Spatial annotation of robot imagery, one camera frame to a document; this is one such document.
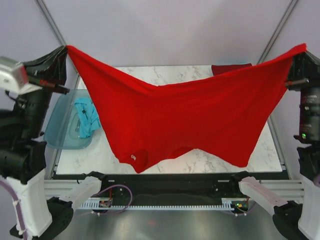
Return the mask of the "bright red t shirt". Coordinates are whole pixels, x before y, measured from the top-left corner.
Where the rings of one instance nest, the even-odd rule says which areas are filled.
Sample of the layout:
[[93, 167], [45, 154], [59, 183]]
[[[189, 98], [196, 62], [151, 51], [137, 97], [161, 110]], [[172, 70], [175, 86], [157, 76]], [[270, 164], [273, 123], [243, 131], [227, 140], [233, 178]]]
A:
[[68, 55], [97, 110], [112, 153], [142, 173], [199, 149], [246, 167], [268, 117], [286, 92], [299, 44], [273, 60], [205, 79], [153, 85], [72, 45]]

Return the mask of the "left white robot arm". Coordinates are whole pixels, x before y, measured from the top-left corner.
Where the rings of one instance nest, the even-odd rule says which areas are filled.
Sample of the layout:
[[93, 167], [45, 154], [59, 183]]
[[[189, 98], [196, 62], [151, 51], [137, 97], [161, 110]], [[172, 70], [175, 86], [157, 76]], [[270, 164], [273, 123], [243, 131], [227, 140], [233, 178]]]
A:
[[52, 240], [74, 212], [97, 194], [106, 196], [105, 175], [90, 172], [67, 195], [46, 198], [46, 142], [38, 141], [53, 93], [67, 94], [68, 48], [60, 46], [32, 61], [0, 59], [0, 87], [15, 93], [12, 110], [0, 112], [0, 184], [12, 197], [17, 223], [10, 234], [23, 240]]

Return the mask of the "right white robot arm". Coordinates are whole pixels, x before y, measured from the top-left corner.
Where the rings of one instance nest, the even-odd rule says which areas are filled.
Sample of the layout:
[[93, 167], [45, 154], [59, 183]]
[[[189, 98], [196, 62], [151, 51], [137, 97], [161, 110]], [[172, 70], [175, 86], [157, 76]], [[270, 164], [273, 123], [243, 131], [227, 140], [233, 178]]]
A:
[[278, 232], [288, 240], [320, 238], [320, 59], [305, 50], [292, 59], [285, 87], [300, 93], [298, 147], [302, 201], [286, 200], [247, 171], [232, 176], [229, 191], [243, 194], [266, 210]]

